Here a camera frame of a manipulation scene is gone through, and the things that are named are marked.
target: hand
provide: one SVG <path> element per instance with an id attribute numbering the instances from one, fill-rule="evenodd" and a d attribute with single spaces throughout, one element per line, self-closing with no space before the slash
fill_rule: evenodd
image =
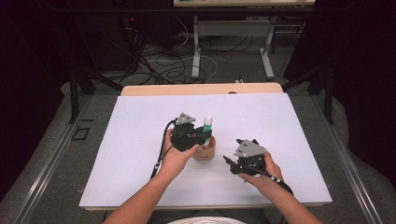
<path id="1" fill-rule="evenodd" d="M 264 153 L 264 160 L 265 170 L 268 172 L 268 174 L 273 175 L 283 181 L 280 167 L 276 165 L 276 163 L 273 161 L 272 156 L 269 152 Z M 259 192 L 269 200 L 271 200 L 270 196 L 272 193 L 274 193 L 274 190 L 282 189 L 277 183 L 275 183 L 265 175 L 261 175 L 260 177 L 254 177 L 247 174 L 239 174 L 239 176 L 247 181 L 249 184 L 256 187 Z"/>
<path id="2" fill-rule="evenodd" d="M 192 148 L 181 152 L 173 147 L 170 136 L 172 132 L 173 129 L 169 129 L 166 132 L 165 142 L 163 144 L 163 164 L 159 174 L 166 175 L 168 178 L 173 180 L 184 169 L 187 160 L 195 154 L 200 146 L 195 145 Z"/>

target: wooden table edge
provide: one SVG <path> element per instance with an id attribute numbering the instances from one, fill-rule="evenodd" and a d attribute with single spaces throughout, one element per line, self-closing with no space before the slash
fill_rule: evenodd
<path id="1" fill-rule="evenodd" d="M 126 86 L 121 96 L 283 93 L 278 83 L 226 83 Z"/>

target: metal bar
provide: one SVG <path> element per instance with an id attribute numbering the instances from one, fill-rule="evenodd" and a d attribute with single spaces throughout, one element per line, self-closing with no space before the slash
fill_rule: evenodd
<path id="1" fill-rule="evenodd" d="M 205 7 L 205 8 L 56 8 L 49 7 L 56 15 L 168 15 L 168 16 L 339 16 L 347 8 L 247 8 L 247 7 Z"/>

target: desk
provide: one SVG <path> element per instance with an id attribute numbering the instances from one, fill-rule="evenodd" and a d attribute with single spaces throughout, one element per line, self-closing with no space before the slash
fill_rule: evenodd
<path id="1" fill-rule="evenodd" d="M 119 97 L 79 206 L 110 210 L 149 181 L 166 123 L 185 112 L 202 126 L 212 115 L 212 161 L 191 159 L 157 209 L 263 207 L 271 203 L 229 171 L 235 139 L 256 138 L 304 204 L 332 201 L 289 96 L 275 83 L 126 87 Z"/>
<path id="2" fill-rule="evenodd" d="M 175 7 L 275 7 L 313 4 L 315 0 L 174 0 Z M 194 16 L 194 58 L 191 76 L 199 76 L 200 35 L 255 35 L 265 36 L 264 48 L 260 49 L 260 55 L 266 76 L 274 78 L 268 52 L 275 26 L 276 17 L 269 21 L 198 21 Z"/>

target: wire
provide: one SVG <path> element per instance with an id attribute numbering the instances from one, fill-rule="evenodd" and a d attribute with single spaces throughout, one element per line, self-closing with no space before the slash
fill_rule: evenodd
<path id="1" fill-rule="evenodd" d="M 177 119 L 173 119 L 173 120 L 169 121 L 169 123 L 166 124 L 166 126 L 165 126 L 165 130 L 163 131 L 163 142 L 161 143 L 160 155 L 158 156 L 158 160 L 157 160 L 157 162 L 155 162 L 154 168 L 152 169 L 152 173 L 151 173 L 150 179 L 152 179 L 152 177 L 154 177 L 154 176 L 157 174 L 158 168 L 160 167 L 161 160 L 162 160 L 163 157 L 166 155 L 166 153 L 169 151 L 169 149 L 171 149 L 171 147 L 173 147 L 173 145 L 170 146 L 170 147 L 166 150 L 165 154 L 163 155 L 163 146 L 164 146 L 164 144 L 165 144 L 166 132 L 168 131 L 168 128 L 169 128 L 169 126 L 170 126 L 171 124 L 175 124 L 175 123 L 176 123 L 176 120 L 177 120 Z"/>

